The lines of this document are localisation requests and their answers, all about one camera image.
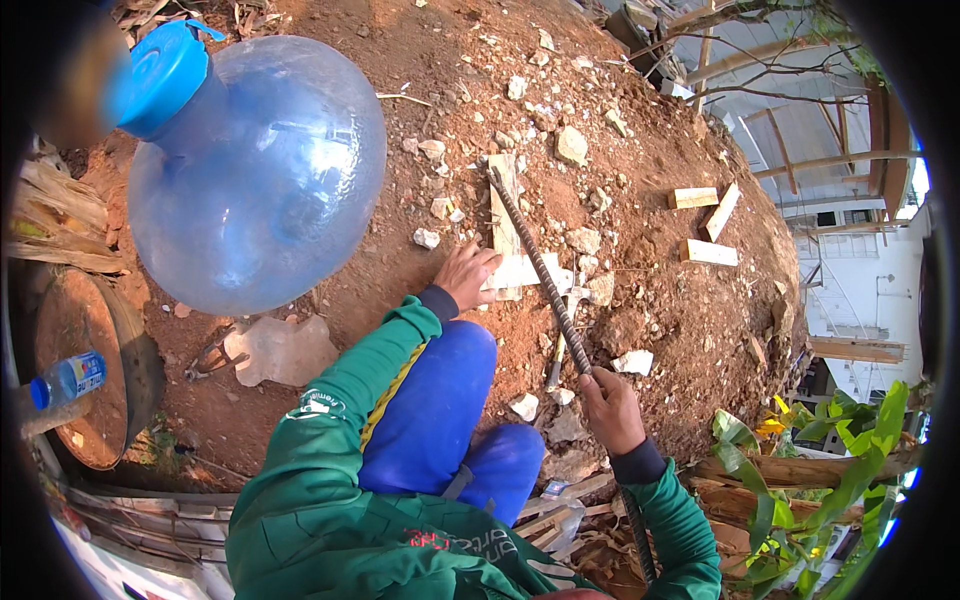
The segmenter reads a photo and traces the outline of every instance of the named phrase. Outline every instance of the dirt ground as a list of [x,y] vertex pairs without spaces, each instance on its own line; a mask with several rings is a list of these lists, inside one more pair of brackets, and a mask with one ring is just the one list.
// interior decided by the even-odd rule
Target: dirt ground
[[[216,51],[238,41],[230,5],[204,6],[206,22],[231,34],[227,42],[208,42],[208,48]],[[779,350],[779,362],[777,343],[766,349],[771,370],[758,373],[744,347],[750,335],[763,340],[773,324],[771,306],[780,298],[775,281],[786,284],[790,304],[799,303],[796,253],[785,224],[730,138],[708,131],[691,108],[660,96],[637,74],[605,62],[620,59],[620,45],[577,7],[566,0],[431,0],[423,8],[412,0],[278,0],[276,6],[285,16],[265,32],[318,39],[358,64],[378,92],[403,88],[434,107],[406,100],[381,103],[389,152],[367,235],[347,266],[319,285],[317,305],[307,294],[296,299],[292,309],[284,306],[268,314],[283,319],[291,313],[321,313],[339,349],[355,344],[405,294],[416,294],[430,282],[459,243],[458,232],[491,243],[488,185],[481,171],[469,166],[480,155],[502,152],[492,142],[496,131],[516,132],[521,141],[507,152],[526,158],[527,169],[519,180],[540,248],[558,252],[561,265],[570,269],[575,255],[564,243],[564,232],[587,226],[602,234],[597,275],[615,273],[615,300],[609,308],[584,304],[577,323],[595,364],[606,365],[628,349],[654,353],[654,370],[648,377],[636,376],[634,383],[647,431],[661,451],[674,456],[678,465],[703,457],[709,452],[715,409],[725,408],[752,424],[767,408],[766,398],[781,391],[785,349]],[[550,61],[543,67],[528,61],[540,49],[538,27],[552,35],[557,48],[547,52]],[[577,63],[578,57],[592,67]],[[506,98],[507,82],[514,75],[529,83],[519,101]],[[524,101],[551,107],[561,125],[584,134],[587,167],[564,165],[555,157],[558,132],[540,132],[555,123],[541,119],[535,126]],[[563,111],[567,104],[572,113]],[[633,135],[622,137],[604,119],[613,106],[619,107]],[[446,177],[438,176],[433,171],[437,165],[422,154],[401,149],[401,140],[409,137],[446,144]],[[172,433],[196,447],[198,456],[256,474],[277,421],[300,390],[272,382],[246,388],[227,371],[195,383],[184,380],[190,360],[233,319],[197,311],[181,319],[161,308],[173,307],[176,300],[143,270],[126,224],[126,178],[135,143],[121,132],[111,134],[89,152],[82,179],[108,200],[109,226],[130,271],[119,277],[119,284],[142,309],[147,331],[166,363],[168,385],[161,409]],[[69,159],[71,168],[82,172],[83,157]],[[719,242],[737,248],[740,265],[680,262],[681,242],[699,237],[696,229],[707,210],[670,210],[667,191],[715,186],[722,193],[733,182],[743,196]],[[598,186],[612,198],[603,213],[589,200]],[[452,196],[467,214],[459,231],[429,213],[430,201],[443,196]],[[412,234],[420,227],[441,234],[436,250],[413,243]],[[521,301],[499,302],[462,317],[502,340],[480,432],[520,422],[508,404],[528,392],[540,399],[534,425],[541,431],[560,413],[543,391],[550,359],[540,344],[541,334],[556,340],[558,328],[538,288],[526,290]],[[793,357],[803,346],[802,323],[798,316]],[[563,380],[575,390],[569,362],[567,358]],[[579,399],[565,410],[581,415]],[[590,437],[548,448],[544,476],[571,470],[589,474],[602,468],[606,456]],[[215,470],[204,473],[197,465],[169,485],[200,480],[203,490],[241,487],[238,479]]]

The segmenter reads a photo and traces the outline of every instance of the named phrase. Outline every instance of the plastic bottle label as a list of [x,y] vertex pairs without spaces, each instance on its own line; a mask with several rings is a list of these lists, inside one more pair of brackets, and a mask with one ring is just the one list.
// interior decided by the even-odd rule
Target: plastic bottle label
[[97,352],[84,352],[67,358],[66,362],[73,369],[74,377],[77,378],[77,396],[82,396],[104,385],[107,366]]

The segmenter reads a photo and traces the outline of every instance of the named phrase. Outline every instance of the jacket sleeve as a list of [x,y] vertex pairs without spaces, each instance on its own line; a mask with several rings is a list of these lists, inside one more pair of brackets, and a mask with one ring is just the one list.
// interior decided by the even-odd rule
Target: jacket sleeve
[[355,499],[363,465],[360,430],[368,413],[411,353],[441,331],[434,312],[407,296],[376,331],[311,381],[300,405],[276,426],[263,469],[240,492],[231,525]]
[[716,600],[720,555],[704,512],[674,474],[673,459],[660,458],[648,440],[611,460],[617,482],[636,499],[653,534],[663,572],[646,598]]

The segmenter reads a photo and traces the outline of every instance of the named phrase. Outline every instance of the green jacket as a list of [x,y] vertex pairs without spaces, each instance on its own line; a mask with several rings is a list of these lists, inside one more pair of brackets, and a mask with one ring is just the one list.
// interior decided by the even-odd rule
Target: green jacket
[[[441,335],[408,296],[307,386],[240,493],[226,542],[243,598],[528,598],[593,588],[493,516],[423,494],[357,487],[360,431],[411,353]],[[629,485],[645,512],[662,576],[649,598],[716,600],[719,556],[703,512],[673,473]]]

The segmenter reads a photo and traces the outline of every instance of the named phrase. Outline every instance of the person's left hand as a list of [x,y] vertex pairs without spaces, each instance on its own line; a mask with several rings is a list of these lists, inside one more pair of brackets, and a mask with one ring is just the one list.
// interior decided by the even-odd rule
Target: person's left hand
[[503,262],[503,255],[490,248],[481,250],[473,242],[454,248],[433,280],[457,302],[460,312],[496,300],[496,290],[480,291],[487,277]]

